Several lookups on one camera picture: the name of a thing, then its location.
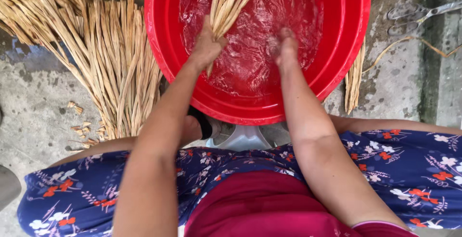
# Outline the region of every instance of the magenta shirt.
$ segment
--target magenta shirt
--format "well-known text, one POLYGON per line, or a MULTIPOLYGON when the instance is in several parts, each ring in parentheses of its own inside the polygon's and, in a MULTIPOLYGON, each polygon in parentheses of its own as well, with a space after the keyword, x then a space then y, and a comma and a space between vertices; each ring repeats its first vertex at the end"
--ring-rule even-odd
POLYGON ((387 222, 349 228, 298 179, 270 170, 235 173, 200 201, 185 237, 415 237, 387 222))

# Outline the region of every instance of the bundle of dried straw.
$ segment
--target bundle of dried straw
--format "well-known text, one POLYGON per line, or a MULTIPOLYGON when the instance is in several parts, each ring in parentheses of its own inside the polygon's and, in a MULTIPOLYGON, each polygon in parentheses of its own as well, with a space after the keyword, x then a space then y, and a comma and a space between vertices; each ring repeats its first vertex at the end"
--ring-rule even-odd
MULTIPOLYGON (((210 9, 210 24, 215 38, 222 37, 232 27, 239 13, 250 0, 212 0, 210 9)), ((207 67, 207 76, 210 76, 213 63, 207 67)))
POLYGON ((356 57, 353 65, 345 76, 345 112, 350 114, 358 106, 359 86, 363 71, 364 56, 366 54, 366 39, 356 57))
POLYGON ((147 42, 143 8, 134 0, 0 0, 0 20, 21 42, 53 52, 82 83, 106 139, 138 134, 160 98, 162 74, 147 42))

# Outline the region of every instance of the scissors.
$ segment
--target scissors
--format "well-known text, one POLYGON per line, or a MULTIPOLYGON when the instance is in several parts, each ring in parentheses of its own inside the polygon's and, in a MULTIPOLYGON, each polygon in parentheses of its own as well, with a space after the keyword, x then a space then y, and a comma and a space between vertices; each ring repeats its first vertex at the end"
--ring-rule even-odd
POLYGON ((403 24, 396 24, 388 29, 389 36, 400 36, 417 30, 427 19, 432 16, 462 8, 462 1, 448 3, 434 9, 425 8, 417 3, 406 3, 388 12, 389 20, 408 21, 403 24))

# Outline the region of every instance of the floral pants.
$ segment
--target floral pants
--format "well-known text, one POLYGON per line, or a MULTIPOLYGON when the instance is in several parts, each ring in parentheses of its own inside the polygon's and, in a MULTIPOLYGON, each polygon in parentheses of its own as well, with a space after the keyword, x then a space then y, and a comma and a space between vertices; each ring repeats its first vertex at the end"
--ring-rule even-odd
MULTIPOLYGON (((377 194, 410 227, 460 227, 461 136, 404 130, 339 136, 377 194)), ((128 157, 128 151, 94 155, 27 175, 21 227, 31 236, 111 236, 128 157)), ((291 144, 267 151, 185 149, 176 166, 180 224, 233 173, 269 169, 303 181, 291 144)))

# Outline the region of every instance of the wet hand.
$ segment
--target wet hand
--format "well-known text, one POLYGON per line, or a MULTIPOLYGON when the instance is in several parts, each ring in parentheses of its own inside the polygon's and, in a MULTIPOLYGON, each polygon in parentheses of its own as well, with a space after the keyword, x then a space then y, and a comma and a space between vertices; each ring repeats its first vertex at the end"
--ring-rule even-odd
POLYGON ((224 37, 215 39, 215 34, 210 25, 210 16, 206 15, 202 31, 196 37, 194 49, 189 59, 194 65, 197 65, 197 68, 203 70, 208 64, 215 61, 226 44, 228 44, 228 39, 224 37))
POLYGON ((281 68, 298 66, 298 42, 290 28, 283 27, 279 33, 280 48, 276 57, 276 65, 281 68))

